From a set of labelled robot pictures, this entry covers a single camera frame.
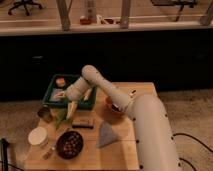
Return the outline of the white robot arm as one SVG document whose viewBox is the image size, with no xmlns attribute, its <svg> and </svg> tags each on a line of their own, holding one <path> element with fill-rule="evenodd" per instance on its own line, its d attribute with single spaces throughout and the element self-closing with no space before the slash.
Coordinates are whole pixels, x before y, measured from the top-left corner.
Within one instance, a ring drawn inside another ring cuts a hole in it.
<svg viewBox="0 0 213 171">
<path fill-rule="evenodd" d="M 81 76 L 56 97 L 78 101 L 94 86 L 133 121 L 140 171 L 182 171 L 167 112 L 157 96 L 131 96 L 105 79 L 94 66 L 86 65 Z"/>
</svg>

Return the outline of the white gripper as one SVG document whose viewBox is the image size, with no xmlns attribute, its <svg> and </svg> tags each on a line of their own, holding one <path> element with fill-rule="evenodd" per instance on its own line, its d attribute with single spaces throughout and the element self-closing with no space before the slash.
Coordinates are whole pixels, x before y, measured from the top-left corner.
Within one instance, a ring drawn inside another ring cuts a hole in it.
<svg viewBox="0 0 213 171">
<path fill-rule="evenodd" d="M 78 100 L 83 97 L 87 90 L 91 88 L 91 85 L 83 78 L 79 77 L 73 84 L 71 84 L 66 90 L 56 93 L 53 96 L 54 100 L 60 101 L 61 99 L 68 98 L 70 101 L 68 104 L 67 116 L 66 119 L 73 117 L 77 106 Z"/>
</svg>

